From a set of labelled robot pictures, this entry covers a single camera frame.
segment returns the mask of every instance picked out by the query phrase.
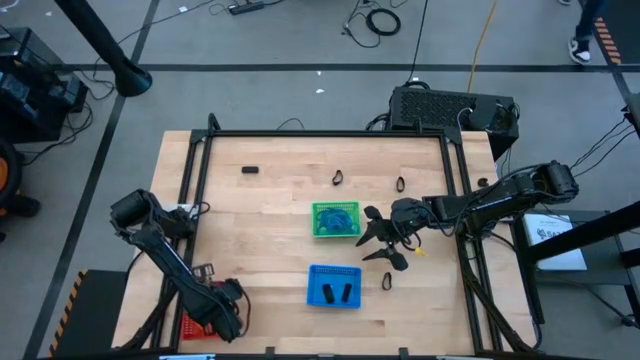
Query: yellow cable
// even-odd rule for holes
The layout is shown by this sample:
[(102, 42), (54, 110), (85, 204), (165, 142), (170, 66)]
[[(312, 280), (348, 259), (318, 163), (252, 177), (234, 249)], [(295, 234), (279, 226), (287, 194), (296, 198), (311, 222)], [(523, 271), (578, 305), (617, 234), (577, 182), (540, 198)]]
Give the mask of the yellow cable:
[(478, 61), (478, 52), (480, 51), (480, 46), (482, 46), (482, 41), (484, 40), (484, 34), (486, 34), (487, 29), (489, 28), (489, 24), (491, 23), (491, 19), (493, 19), (493, 12), (496, 9), (497, 4), (498, 4), (498, 0), (493, 0), (493, 6), (491, 6), (491, 12), (489, 13), (487, 22), (484, 24), (484, 29), (482, 29), (482, 35), (480, 35), (480, 40), (478, 41), (478, 45), (476, 46), (476, 52), (473, 55), (473, 64), (471, 65), (471, 76), (469, 77), (469, 85), (467, 86), (467, 93), (471, 92), (471, 86), (473, 86), (473, 76), (475, 75), (475, 72), (476, 72), (476, 62)]

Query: black stand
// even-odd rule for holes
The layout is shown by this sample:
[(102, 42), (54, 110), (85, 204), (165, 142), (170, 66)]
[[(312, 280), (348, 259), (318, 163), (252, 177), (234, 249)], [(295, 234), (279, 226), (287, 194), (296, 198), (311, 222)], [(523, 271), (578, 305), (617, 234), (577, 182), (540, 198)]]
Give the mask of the black stand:
[(98, 55), (111, 66), (116, 77), (118, 94), (132, 97), (149, 90), (153, 83), (151, 75), (135, 66), (127, 58), (86, 0), (55, 0), (55, 2)]
[(568, 215), (574, 228), (534, 246), (529, 246), (527, 242), (524, 220), (516, 222), (514, 239), (517, 242), (520, 270), (533, 316), (538, 323), (544, 324), (545, 321), (536, 282), (554, 282), (554, 277), (545, 275), (554, 272), (538, 271), (536, 263), (574, 249), (581, 250), (587, 270), (563, 271), (562, 277), (586, 285), (624, 286), (633, 314), (640, 319), (638, 289), (630, 271), (630, 268), (640, 265), (640, 248), (624, 251), (616, 236), (640, 226), (638, 211), (640, 202), (613, 213), (556, 211), (556, 214)]

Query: black hair tie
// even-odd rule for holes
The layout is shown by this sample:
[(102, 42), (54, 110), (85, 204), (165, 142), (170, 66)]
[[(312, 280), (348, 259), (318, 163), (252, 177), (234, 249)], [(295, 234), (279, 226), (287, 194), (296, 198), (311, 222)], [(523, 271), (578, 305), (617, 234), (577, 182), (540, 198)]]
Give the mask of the black hair tie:
[(333, 186), (338, 186), (338, 184), (342, 182), (342, 179), (342, 171), (338, 170), (336, 171), (336, 175), (333, 177), (333, 179), (331, 179), (331, 182), (333, 183)]
[(396, 190), (398, 192), (404, 191), (404, 178), (402, 176), (398, 176), (398, 180), (396, 180)]
[(384, 276), (382, 277), (382, 290), (384, 291), (389, 291), (391, 290), (391, 273), (390, 272), (386, 272), (384, 273)]
[[(391, 18), (396, 22), (396, 27), (391, 31), (382, 31), (373, 23), (373, 15), (383, 13), (391, 16)], [(400, 31), (400, 27), (402, 26), (402, 22), (400, 22), (400, 18), (393, 11), (387, 9), (374, 9), (369, 12), (367, 15), (367, 27), (369, 30), (380, 36), (392, 36)]]

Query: person's leg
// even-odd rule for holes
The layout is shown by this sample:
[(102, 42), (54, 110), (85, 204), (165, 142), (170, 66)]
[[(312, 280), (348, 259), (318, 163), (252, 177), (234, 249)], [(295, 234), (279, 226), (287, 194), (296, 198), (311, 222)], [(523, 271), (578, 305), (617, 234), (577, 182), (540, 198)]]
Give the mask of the person's leg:
[(582, 8), (575, 36), (569, 40), (569, 56), (578, 64), (584, 65), (591, 61), (591, 53), (589, 53), (589, 41), (593, 36), (591, 29), (604, 3), (605, 0), (586, 0)]

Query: yellow and black hazard tape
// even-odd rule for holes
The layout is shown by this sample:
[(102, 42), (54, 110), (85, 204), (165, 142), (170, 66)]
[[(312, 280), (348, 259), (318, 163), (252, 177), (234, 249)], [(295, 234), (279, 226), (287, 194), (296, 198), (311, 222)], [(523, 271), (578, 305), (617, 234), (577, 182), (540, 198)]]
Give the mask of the yellow and black hazard tape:
[(49, 345), (49, 357), (52, 358), (56, 353), (56, 349), (58, 348), (58, 343), (60, 342), (60, 338), (62, 337), (62, 332), (64, 331), (64, 327), (67, 325), (69, 321), (69, 316), (71, 315), (71, 309), (73, 308), (73, 302), (76, 300), (78, 296), (78, 291), (80, 290), (80, 284), (82, 283), (82, 279), (87, 274), (87, 270), (82, 270), (76, 276), (76, 281), (73, 283), (73, 287), (71, 288), (71, 293), (69, 294), (69, 298), (67, 299), (67, 303), (64, 306), (64, 312), (62, 313), (62, 317), (58, 322), (58, 327), (56, 328), (56, 332), (53, 336), (53, 341), (51, 345)]
[(613, 42), (611, 34), (609, 34), (607, 24), (604, 23), (604, 20), (602, 18), (597, 18), (595, 25), (598, 36), (602, 41), (602, 45), (604, 45), (604, 50), (609, 56), (609, 60), (616, 65), (620, 65), (620, 53), (618, 52), (618, 47), (616, 46), (615, 42)]

